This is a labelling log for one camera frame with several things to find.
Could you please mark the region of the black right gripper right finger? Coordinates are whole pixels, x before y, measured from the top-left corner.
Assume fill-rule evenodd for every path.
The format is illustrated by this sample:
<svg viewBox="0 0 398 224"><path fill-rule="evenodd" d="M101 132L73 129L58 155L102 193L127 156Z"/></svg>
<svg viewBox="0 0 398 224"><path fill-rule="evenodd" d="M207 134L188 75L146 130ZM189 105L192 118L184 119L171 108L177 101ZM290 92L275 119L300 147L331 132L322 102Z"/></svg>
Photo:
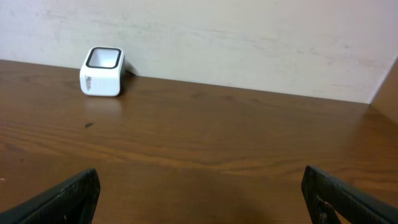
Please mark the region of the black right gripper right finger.
<svg viewBox="0 0 398 224"><path fill-rule="evenodd" d="M301 189L313 224L397 223L397 209L314 166L306 166Z"/></svg>

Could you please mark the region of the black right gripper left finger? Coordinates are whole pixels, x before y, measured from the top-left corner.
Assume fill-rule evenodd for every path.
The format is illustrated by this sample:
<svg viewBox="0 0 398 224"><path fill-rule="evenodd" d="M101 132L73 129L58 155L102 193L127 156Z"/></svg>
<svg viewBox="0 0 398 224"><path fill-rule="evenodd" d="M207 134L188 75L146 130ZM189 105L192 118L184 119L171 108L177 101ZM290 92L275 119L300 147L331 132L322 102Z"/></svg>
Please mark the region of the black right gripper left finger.
<svg viewBox="0 0 398 224"><path fill-rule="evenodd" d="M86 169L1 213L1 223L87 223L100 196L96 169Z"/></svg>

